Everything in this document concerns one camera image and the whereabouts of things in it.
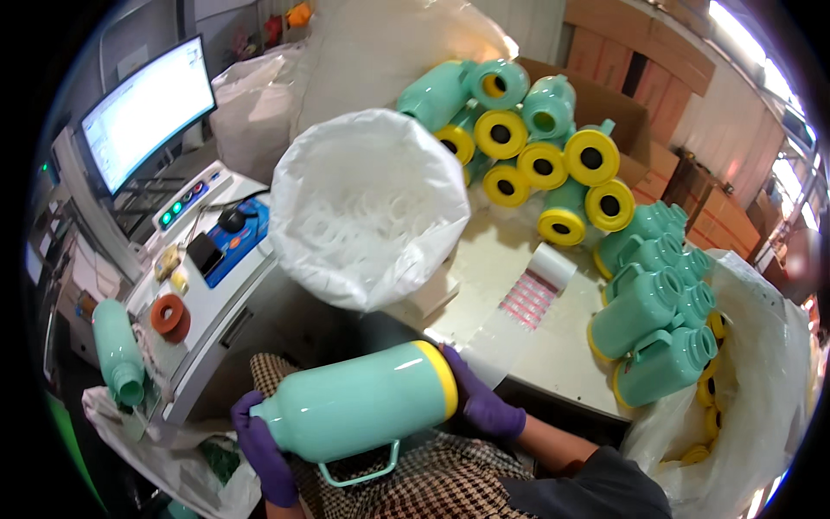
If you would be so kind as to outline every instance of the stack of thermos flasks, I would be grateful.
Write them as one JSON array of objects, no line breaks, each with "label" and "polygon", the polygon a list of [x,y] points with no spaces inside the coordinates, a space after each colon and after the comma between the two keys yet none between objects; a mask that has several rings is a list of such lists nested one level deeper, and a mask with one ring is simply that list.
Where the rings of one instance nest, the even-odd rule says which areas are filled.
[{"label": "stack of thermos flasks", "polygon": [[614,122],[574,123],[576,92],[563,75],[533,85],[507,60],[446,61],[407,87],[397,110],[432,132],[461,162],[468,186],[516,208],[545,192],[537,229],[547,241],[581,243],[588,226],[609,234],[593,250],[610,280],[588,325],[593,353],[620,360],[613,390],[638,407],[694,384],[717,353],[706,324],[715,297],[709,258],[684,253],[688,219],[676,204],[636,206],[611,138]]}]

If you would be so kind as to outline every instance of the smartphone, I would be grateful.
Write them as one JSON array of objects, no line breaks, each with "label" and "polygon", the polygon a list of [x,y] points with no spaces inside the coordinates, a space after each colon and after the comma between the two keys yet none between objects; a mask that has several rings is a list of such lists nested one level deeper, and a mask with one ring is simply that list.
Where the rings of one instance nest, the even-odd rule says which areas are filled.
[{"label": "smartphone", "polygon": [[207,234],[199,233],[188,245],[188,256],[202,273],[207,277],[216,265],[225,257],[225,253],[216,246]]}]

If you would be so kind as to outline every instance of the blue control panel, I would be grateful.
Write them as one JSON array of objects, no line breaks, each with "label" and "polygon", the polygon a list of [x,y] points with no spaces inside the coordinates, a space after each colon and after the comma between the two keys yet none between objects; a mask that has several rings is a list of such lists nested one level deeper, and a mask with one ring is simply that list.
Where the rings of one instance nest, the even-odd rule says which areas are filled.
[{"label": "blue control panel", "polygon": [[[216,172],[211,177],[211,180],[215,180],[218,176],[219,173]],[[193,187],[183,194],[179,200],[173,202],[173,205],[168,207],[167,211],[159,217],[159,228],[162,232],[166,231],[168,227],[173,225],[173,222],[175,222],[179,216],[184,214],[190,206],[195,204],[197,200],[203,197],[209,189],[210,185],[202,181],[196,182]]]},{"label": "blue control panel", "polygon": [[218,225],[207,232],[225,257],[205,276],[205,282],[215,288],[219,282],[268,234],[268,207],[255,199],[238,205],[243,213],[257,214],[245,220],[245,227],[238,233],[229,233]]}]

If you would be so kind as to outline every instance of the white plastic bag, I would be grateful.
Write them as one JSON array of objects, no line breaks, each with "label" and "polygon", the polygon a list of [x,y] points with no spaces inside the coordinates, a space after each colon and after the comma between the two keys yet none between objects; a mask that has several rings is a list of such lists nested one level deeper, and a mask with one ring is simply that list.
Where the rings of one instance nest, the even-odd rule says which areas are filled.
[{"label": "white plastic bag", "polygon": [[217,108],[210,125],[219,158],[229,169],[265,185],[288,149],[295,112],[289,86],[275,79],[286,60],[300,53],[289,48],[240,61],[211,81]]},{"label": "white plastic bag", "polygon": [[200,516],[244,519],[259,502],[259,477],[245,458],[241,457],[239,467],[223,487],[196,449],[208,438],[222,435],[236,439],[236,433],[186,426],[178,428],[176,438],[164,445],[148,435],[136,443],[126,433],[106,387],[85,390],[81,402],[84,414],[104,443],[149,482]]},{"label": "white plastic bag", "polygon": [[455,156],[415,119],[371,109],[291,144],[274,169],[268,237],[306,290],[373,311],[423,285],[469,218]]},{"label": "white plastic bag", "polygon": [[305,54],[287,72],[299,109],[291,138],[348,112],[389,107],[451,59],[513,59],[519,47],[464,0],[320,0]]},{"label": "white plastic bag", "polygon": [[720,355],[728,355],[725,361],[735,367],[723,429],[704,461],[687,467],[660,463],[672,441],[686,432],[684,418],[696,391],[691,386],[648,408],[621,449],[660,484],[676,519],[737,517],[756,490],[784,472],[793,455],[788,445],[800,443],[807,425],[807,315],[734,252],[708,253],[716,259],[711,279],[716,310],[730,323]]}]

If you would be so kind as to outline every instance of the houndstooth skirt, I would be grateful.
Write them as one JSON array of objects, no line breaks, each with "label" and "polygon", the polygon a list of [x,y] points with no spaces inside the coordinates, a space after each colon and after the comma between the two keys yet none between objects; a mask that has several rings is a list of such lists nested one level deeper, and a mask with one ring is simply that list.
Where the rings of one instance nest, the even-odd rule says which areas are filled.
[{"label": "houndstooth skirt", "polygon": [[[251,359],[254,384],[266,397],[297,371],[281,357]],[[388,462],[388,447],[328,463],[337,481],[377,472]],[[420,519],[424,517],[534,517],[507,504],[499,477],[530,480],[521,464],[492,443],[435,430],[401,442],[398,465],[390,474],[349,487],[333,487],[313,463],[288,455],[300,495],[315,519]]]}]

